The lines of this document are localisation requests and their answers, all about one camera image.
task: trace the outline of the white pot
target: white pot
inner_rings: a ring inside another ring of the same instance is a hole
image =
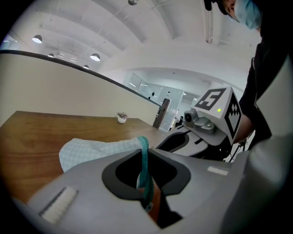
[[[118,122],[119,123],[125,123],[127,119],[121,118],[120,116],[118,116]]]

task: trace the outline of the green strap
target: green strap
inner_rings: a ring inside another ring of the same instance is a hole
[[[145,188],[145,191],[143,193],[144,196],[144,208],[146,209],[152,202],[154,197],[154,183],[152,181],[152,176],[148,172],[148,156],[147,151],[149,147],[149,143],[146,137],[138,137],[138,140],[140,141],[142,145],[142,167],[141,167],[141,175],[139,179],[139,188]]]

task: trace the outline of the potted plant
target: potted plant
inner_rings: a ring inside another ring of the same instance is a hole
[[[127,114],[126,113],[117,112],[117,115],[118,115],[118,122],[119,123],[125,123],[126,122],[126,120],[127,120]]]

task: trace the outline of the black hat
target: black hat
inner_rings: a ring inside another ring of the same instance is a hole
[[[227,12],[226,12],[225,7],[224,7],[224,5],[223,5],[223,0],[204,0],[204,2],[205,2],[205,6],[206,6],[206,10],[207,10],[207,11],[211,11],[211,10],[212,10],[212,3],[217,2],[220,11],[221,11],[224,15],[227,15]]]

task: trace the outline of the person's arm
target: person's arm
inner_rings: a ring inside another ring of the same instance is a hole
[[[252,134],[253,131],[254,131],[254,127],[251,120],[246,115],[242,115],[239,129],[234,140],[234,144],[248,138]]]
[[[253,67],[253,59],[251,60],[251,66],[249,70],[249,74],[247,77],[247,84],[242,98],[239,101],[242,116],[240,120],[239,130],[235,137],[234,143],[238,143],[246,138],[254,131],[255,127],[253,125],[255,116],[256,116],[256,108],[255,108],[255,95],[256,95],[256,87],[255,87],[255,70]]]

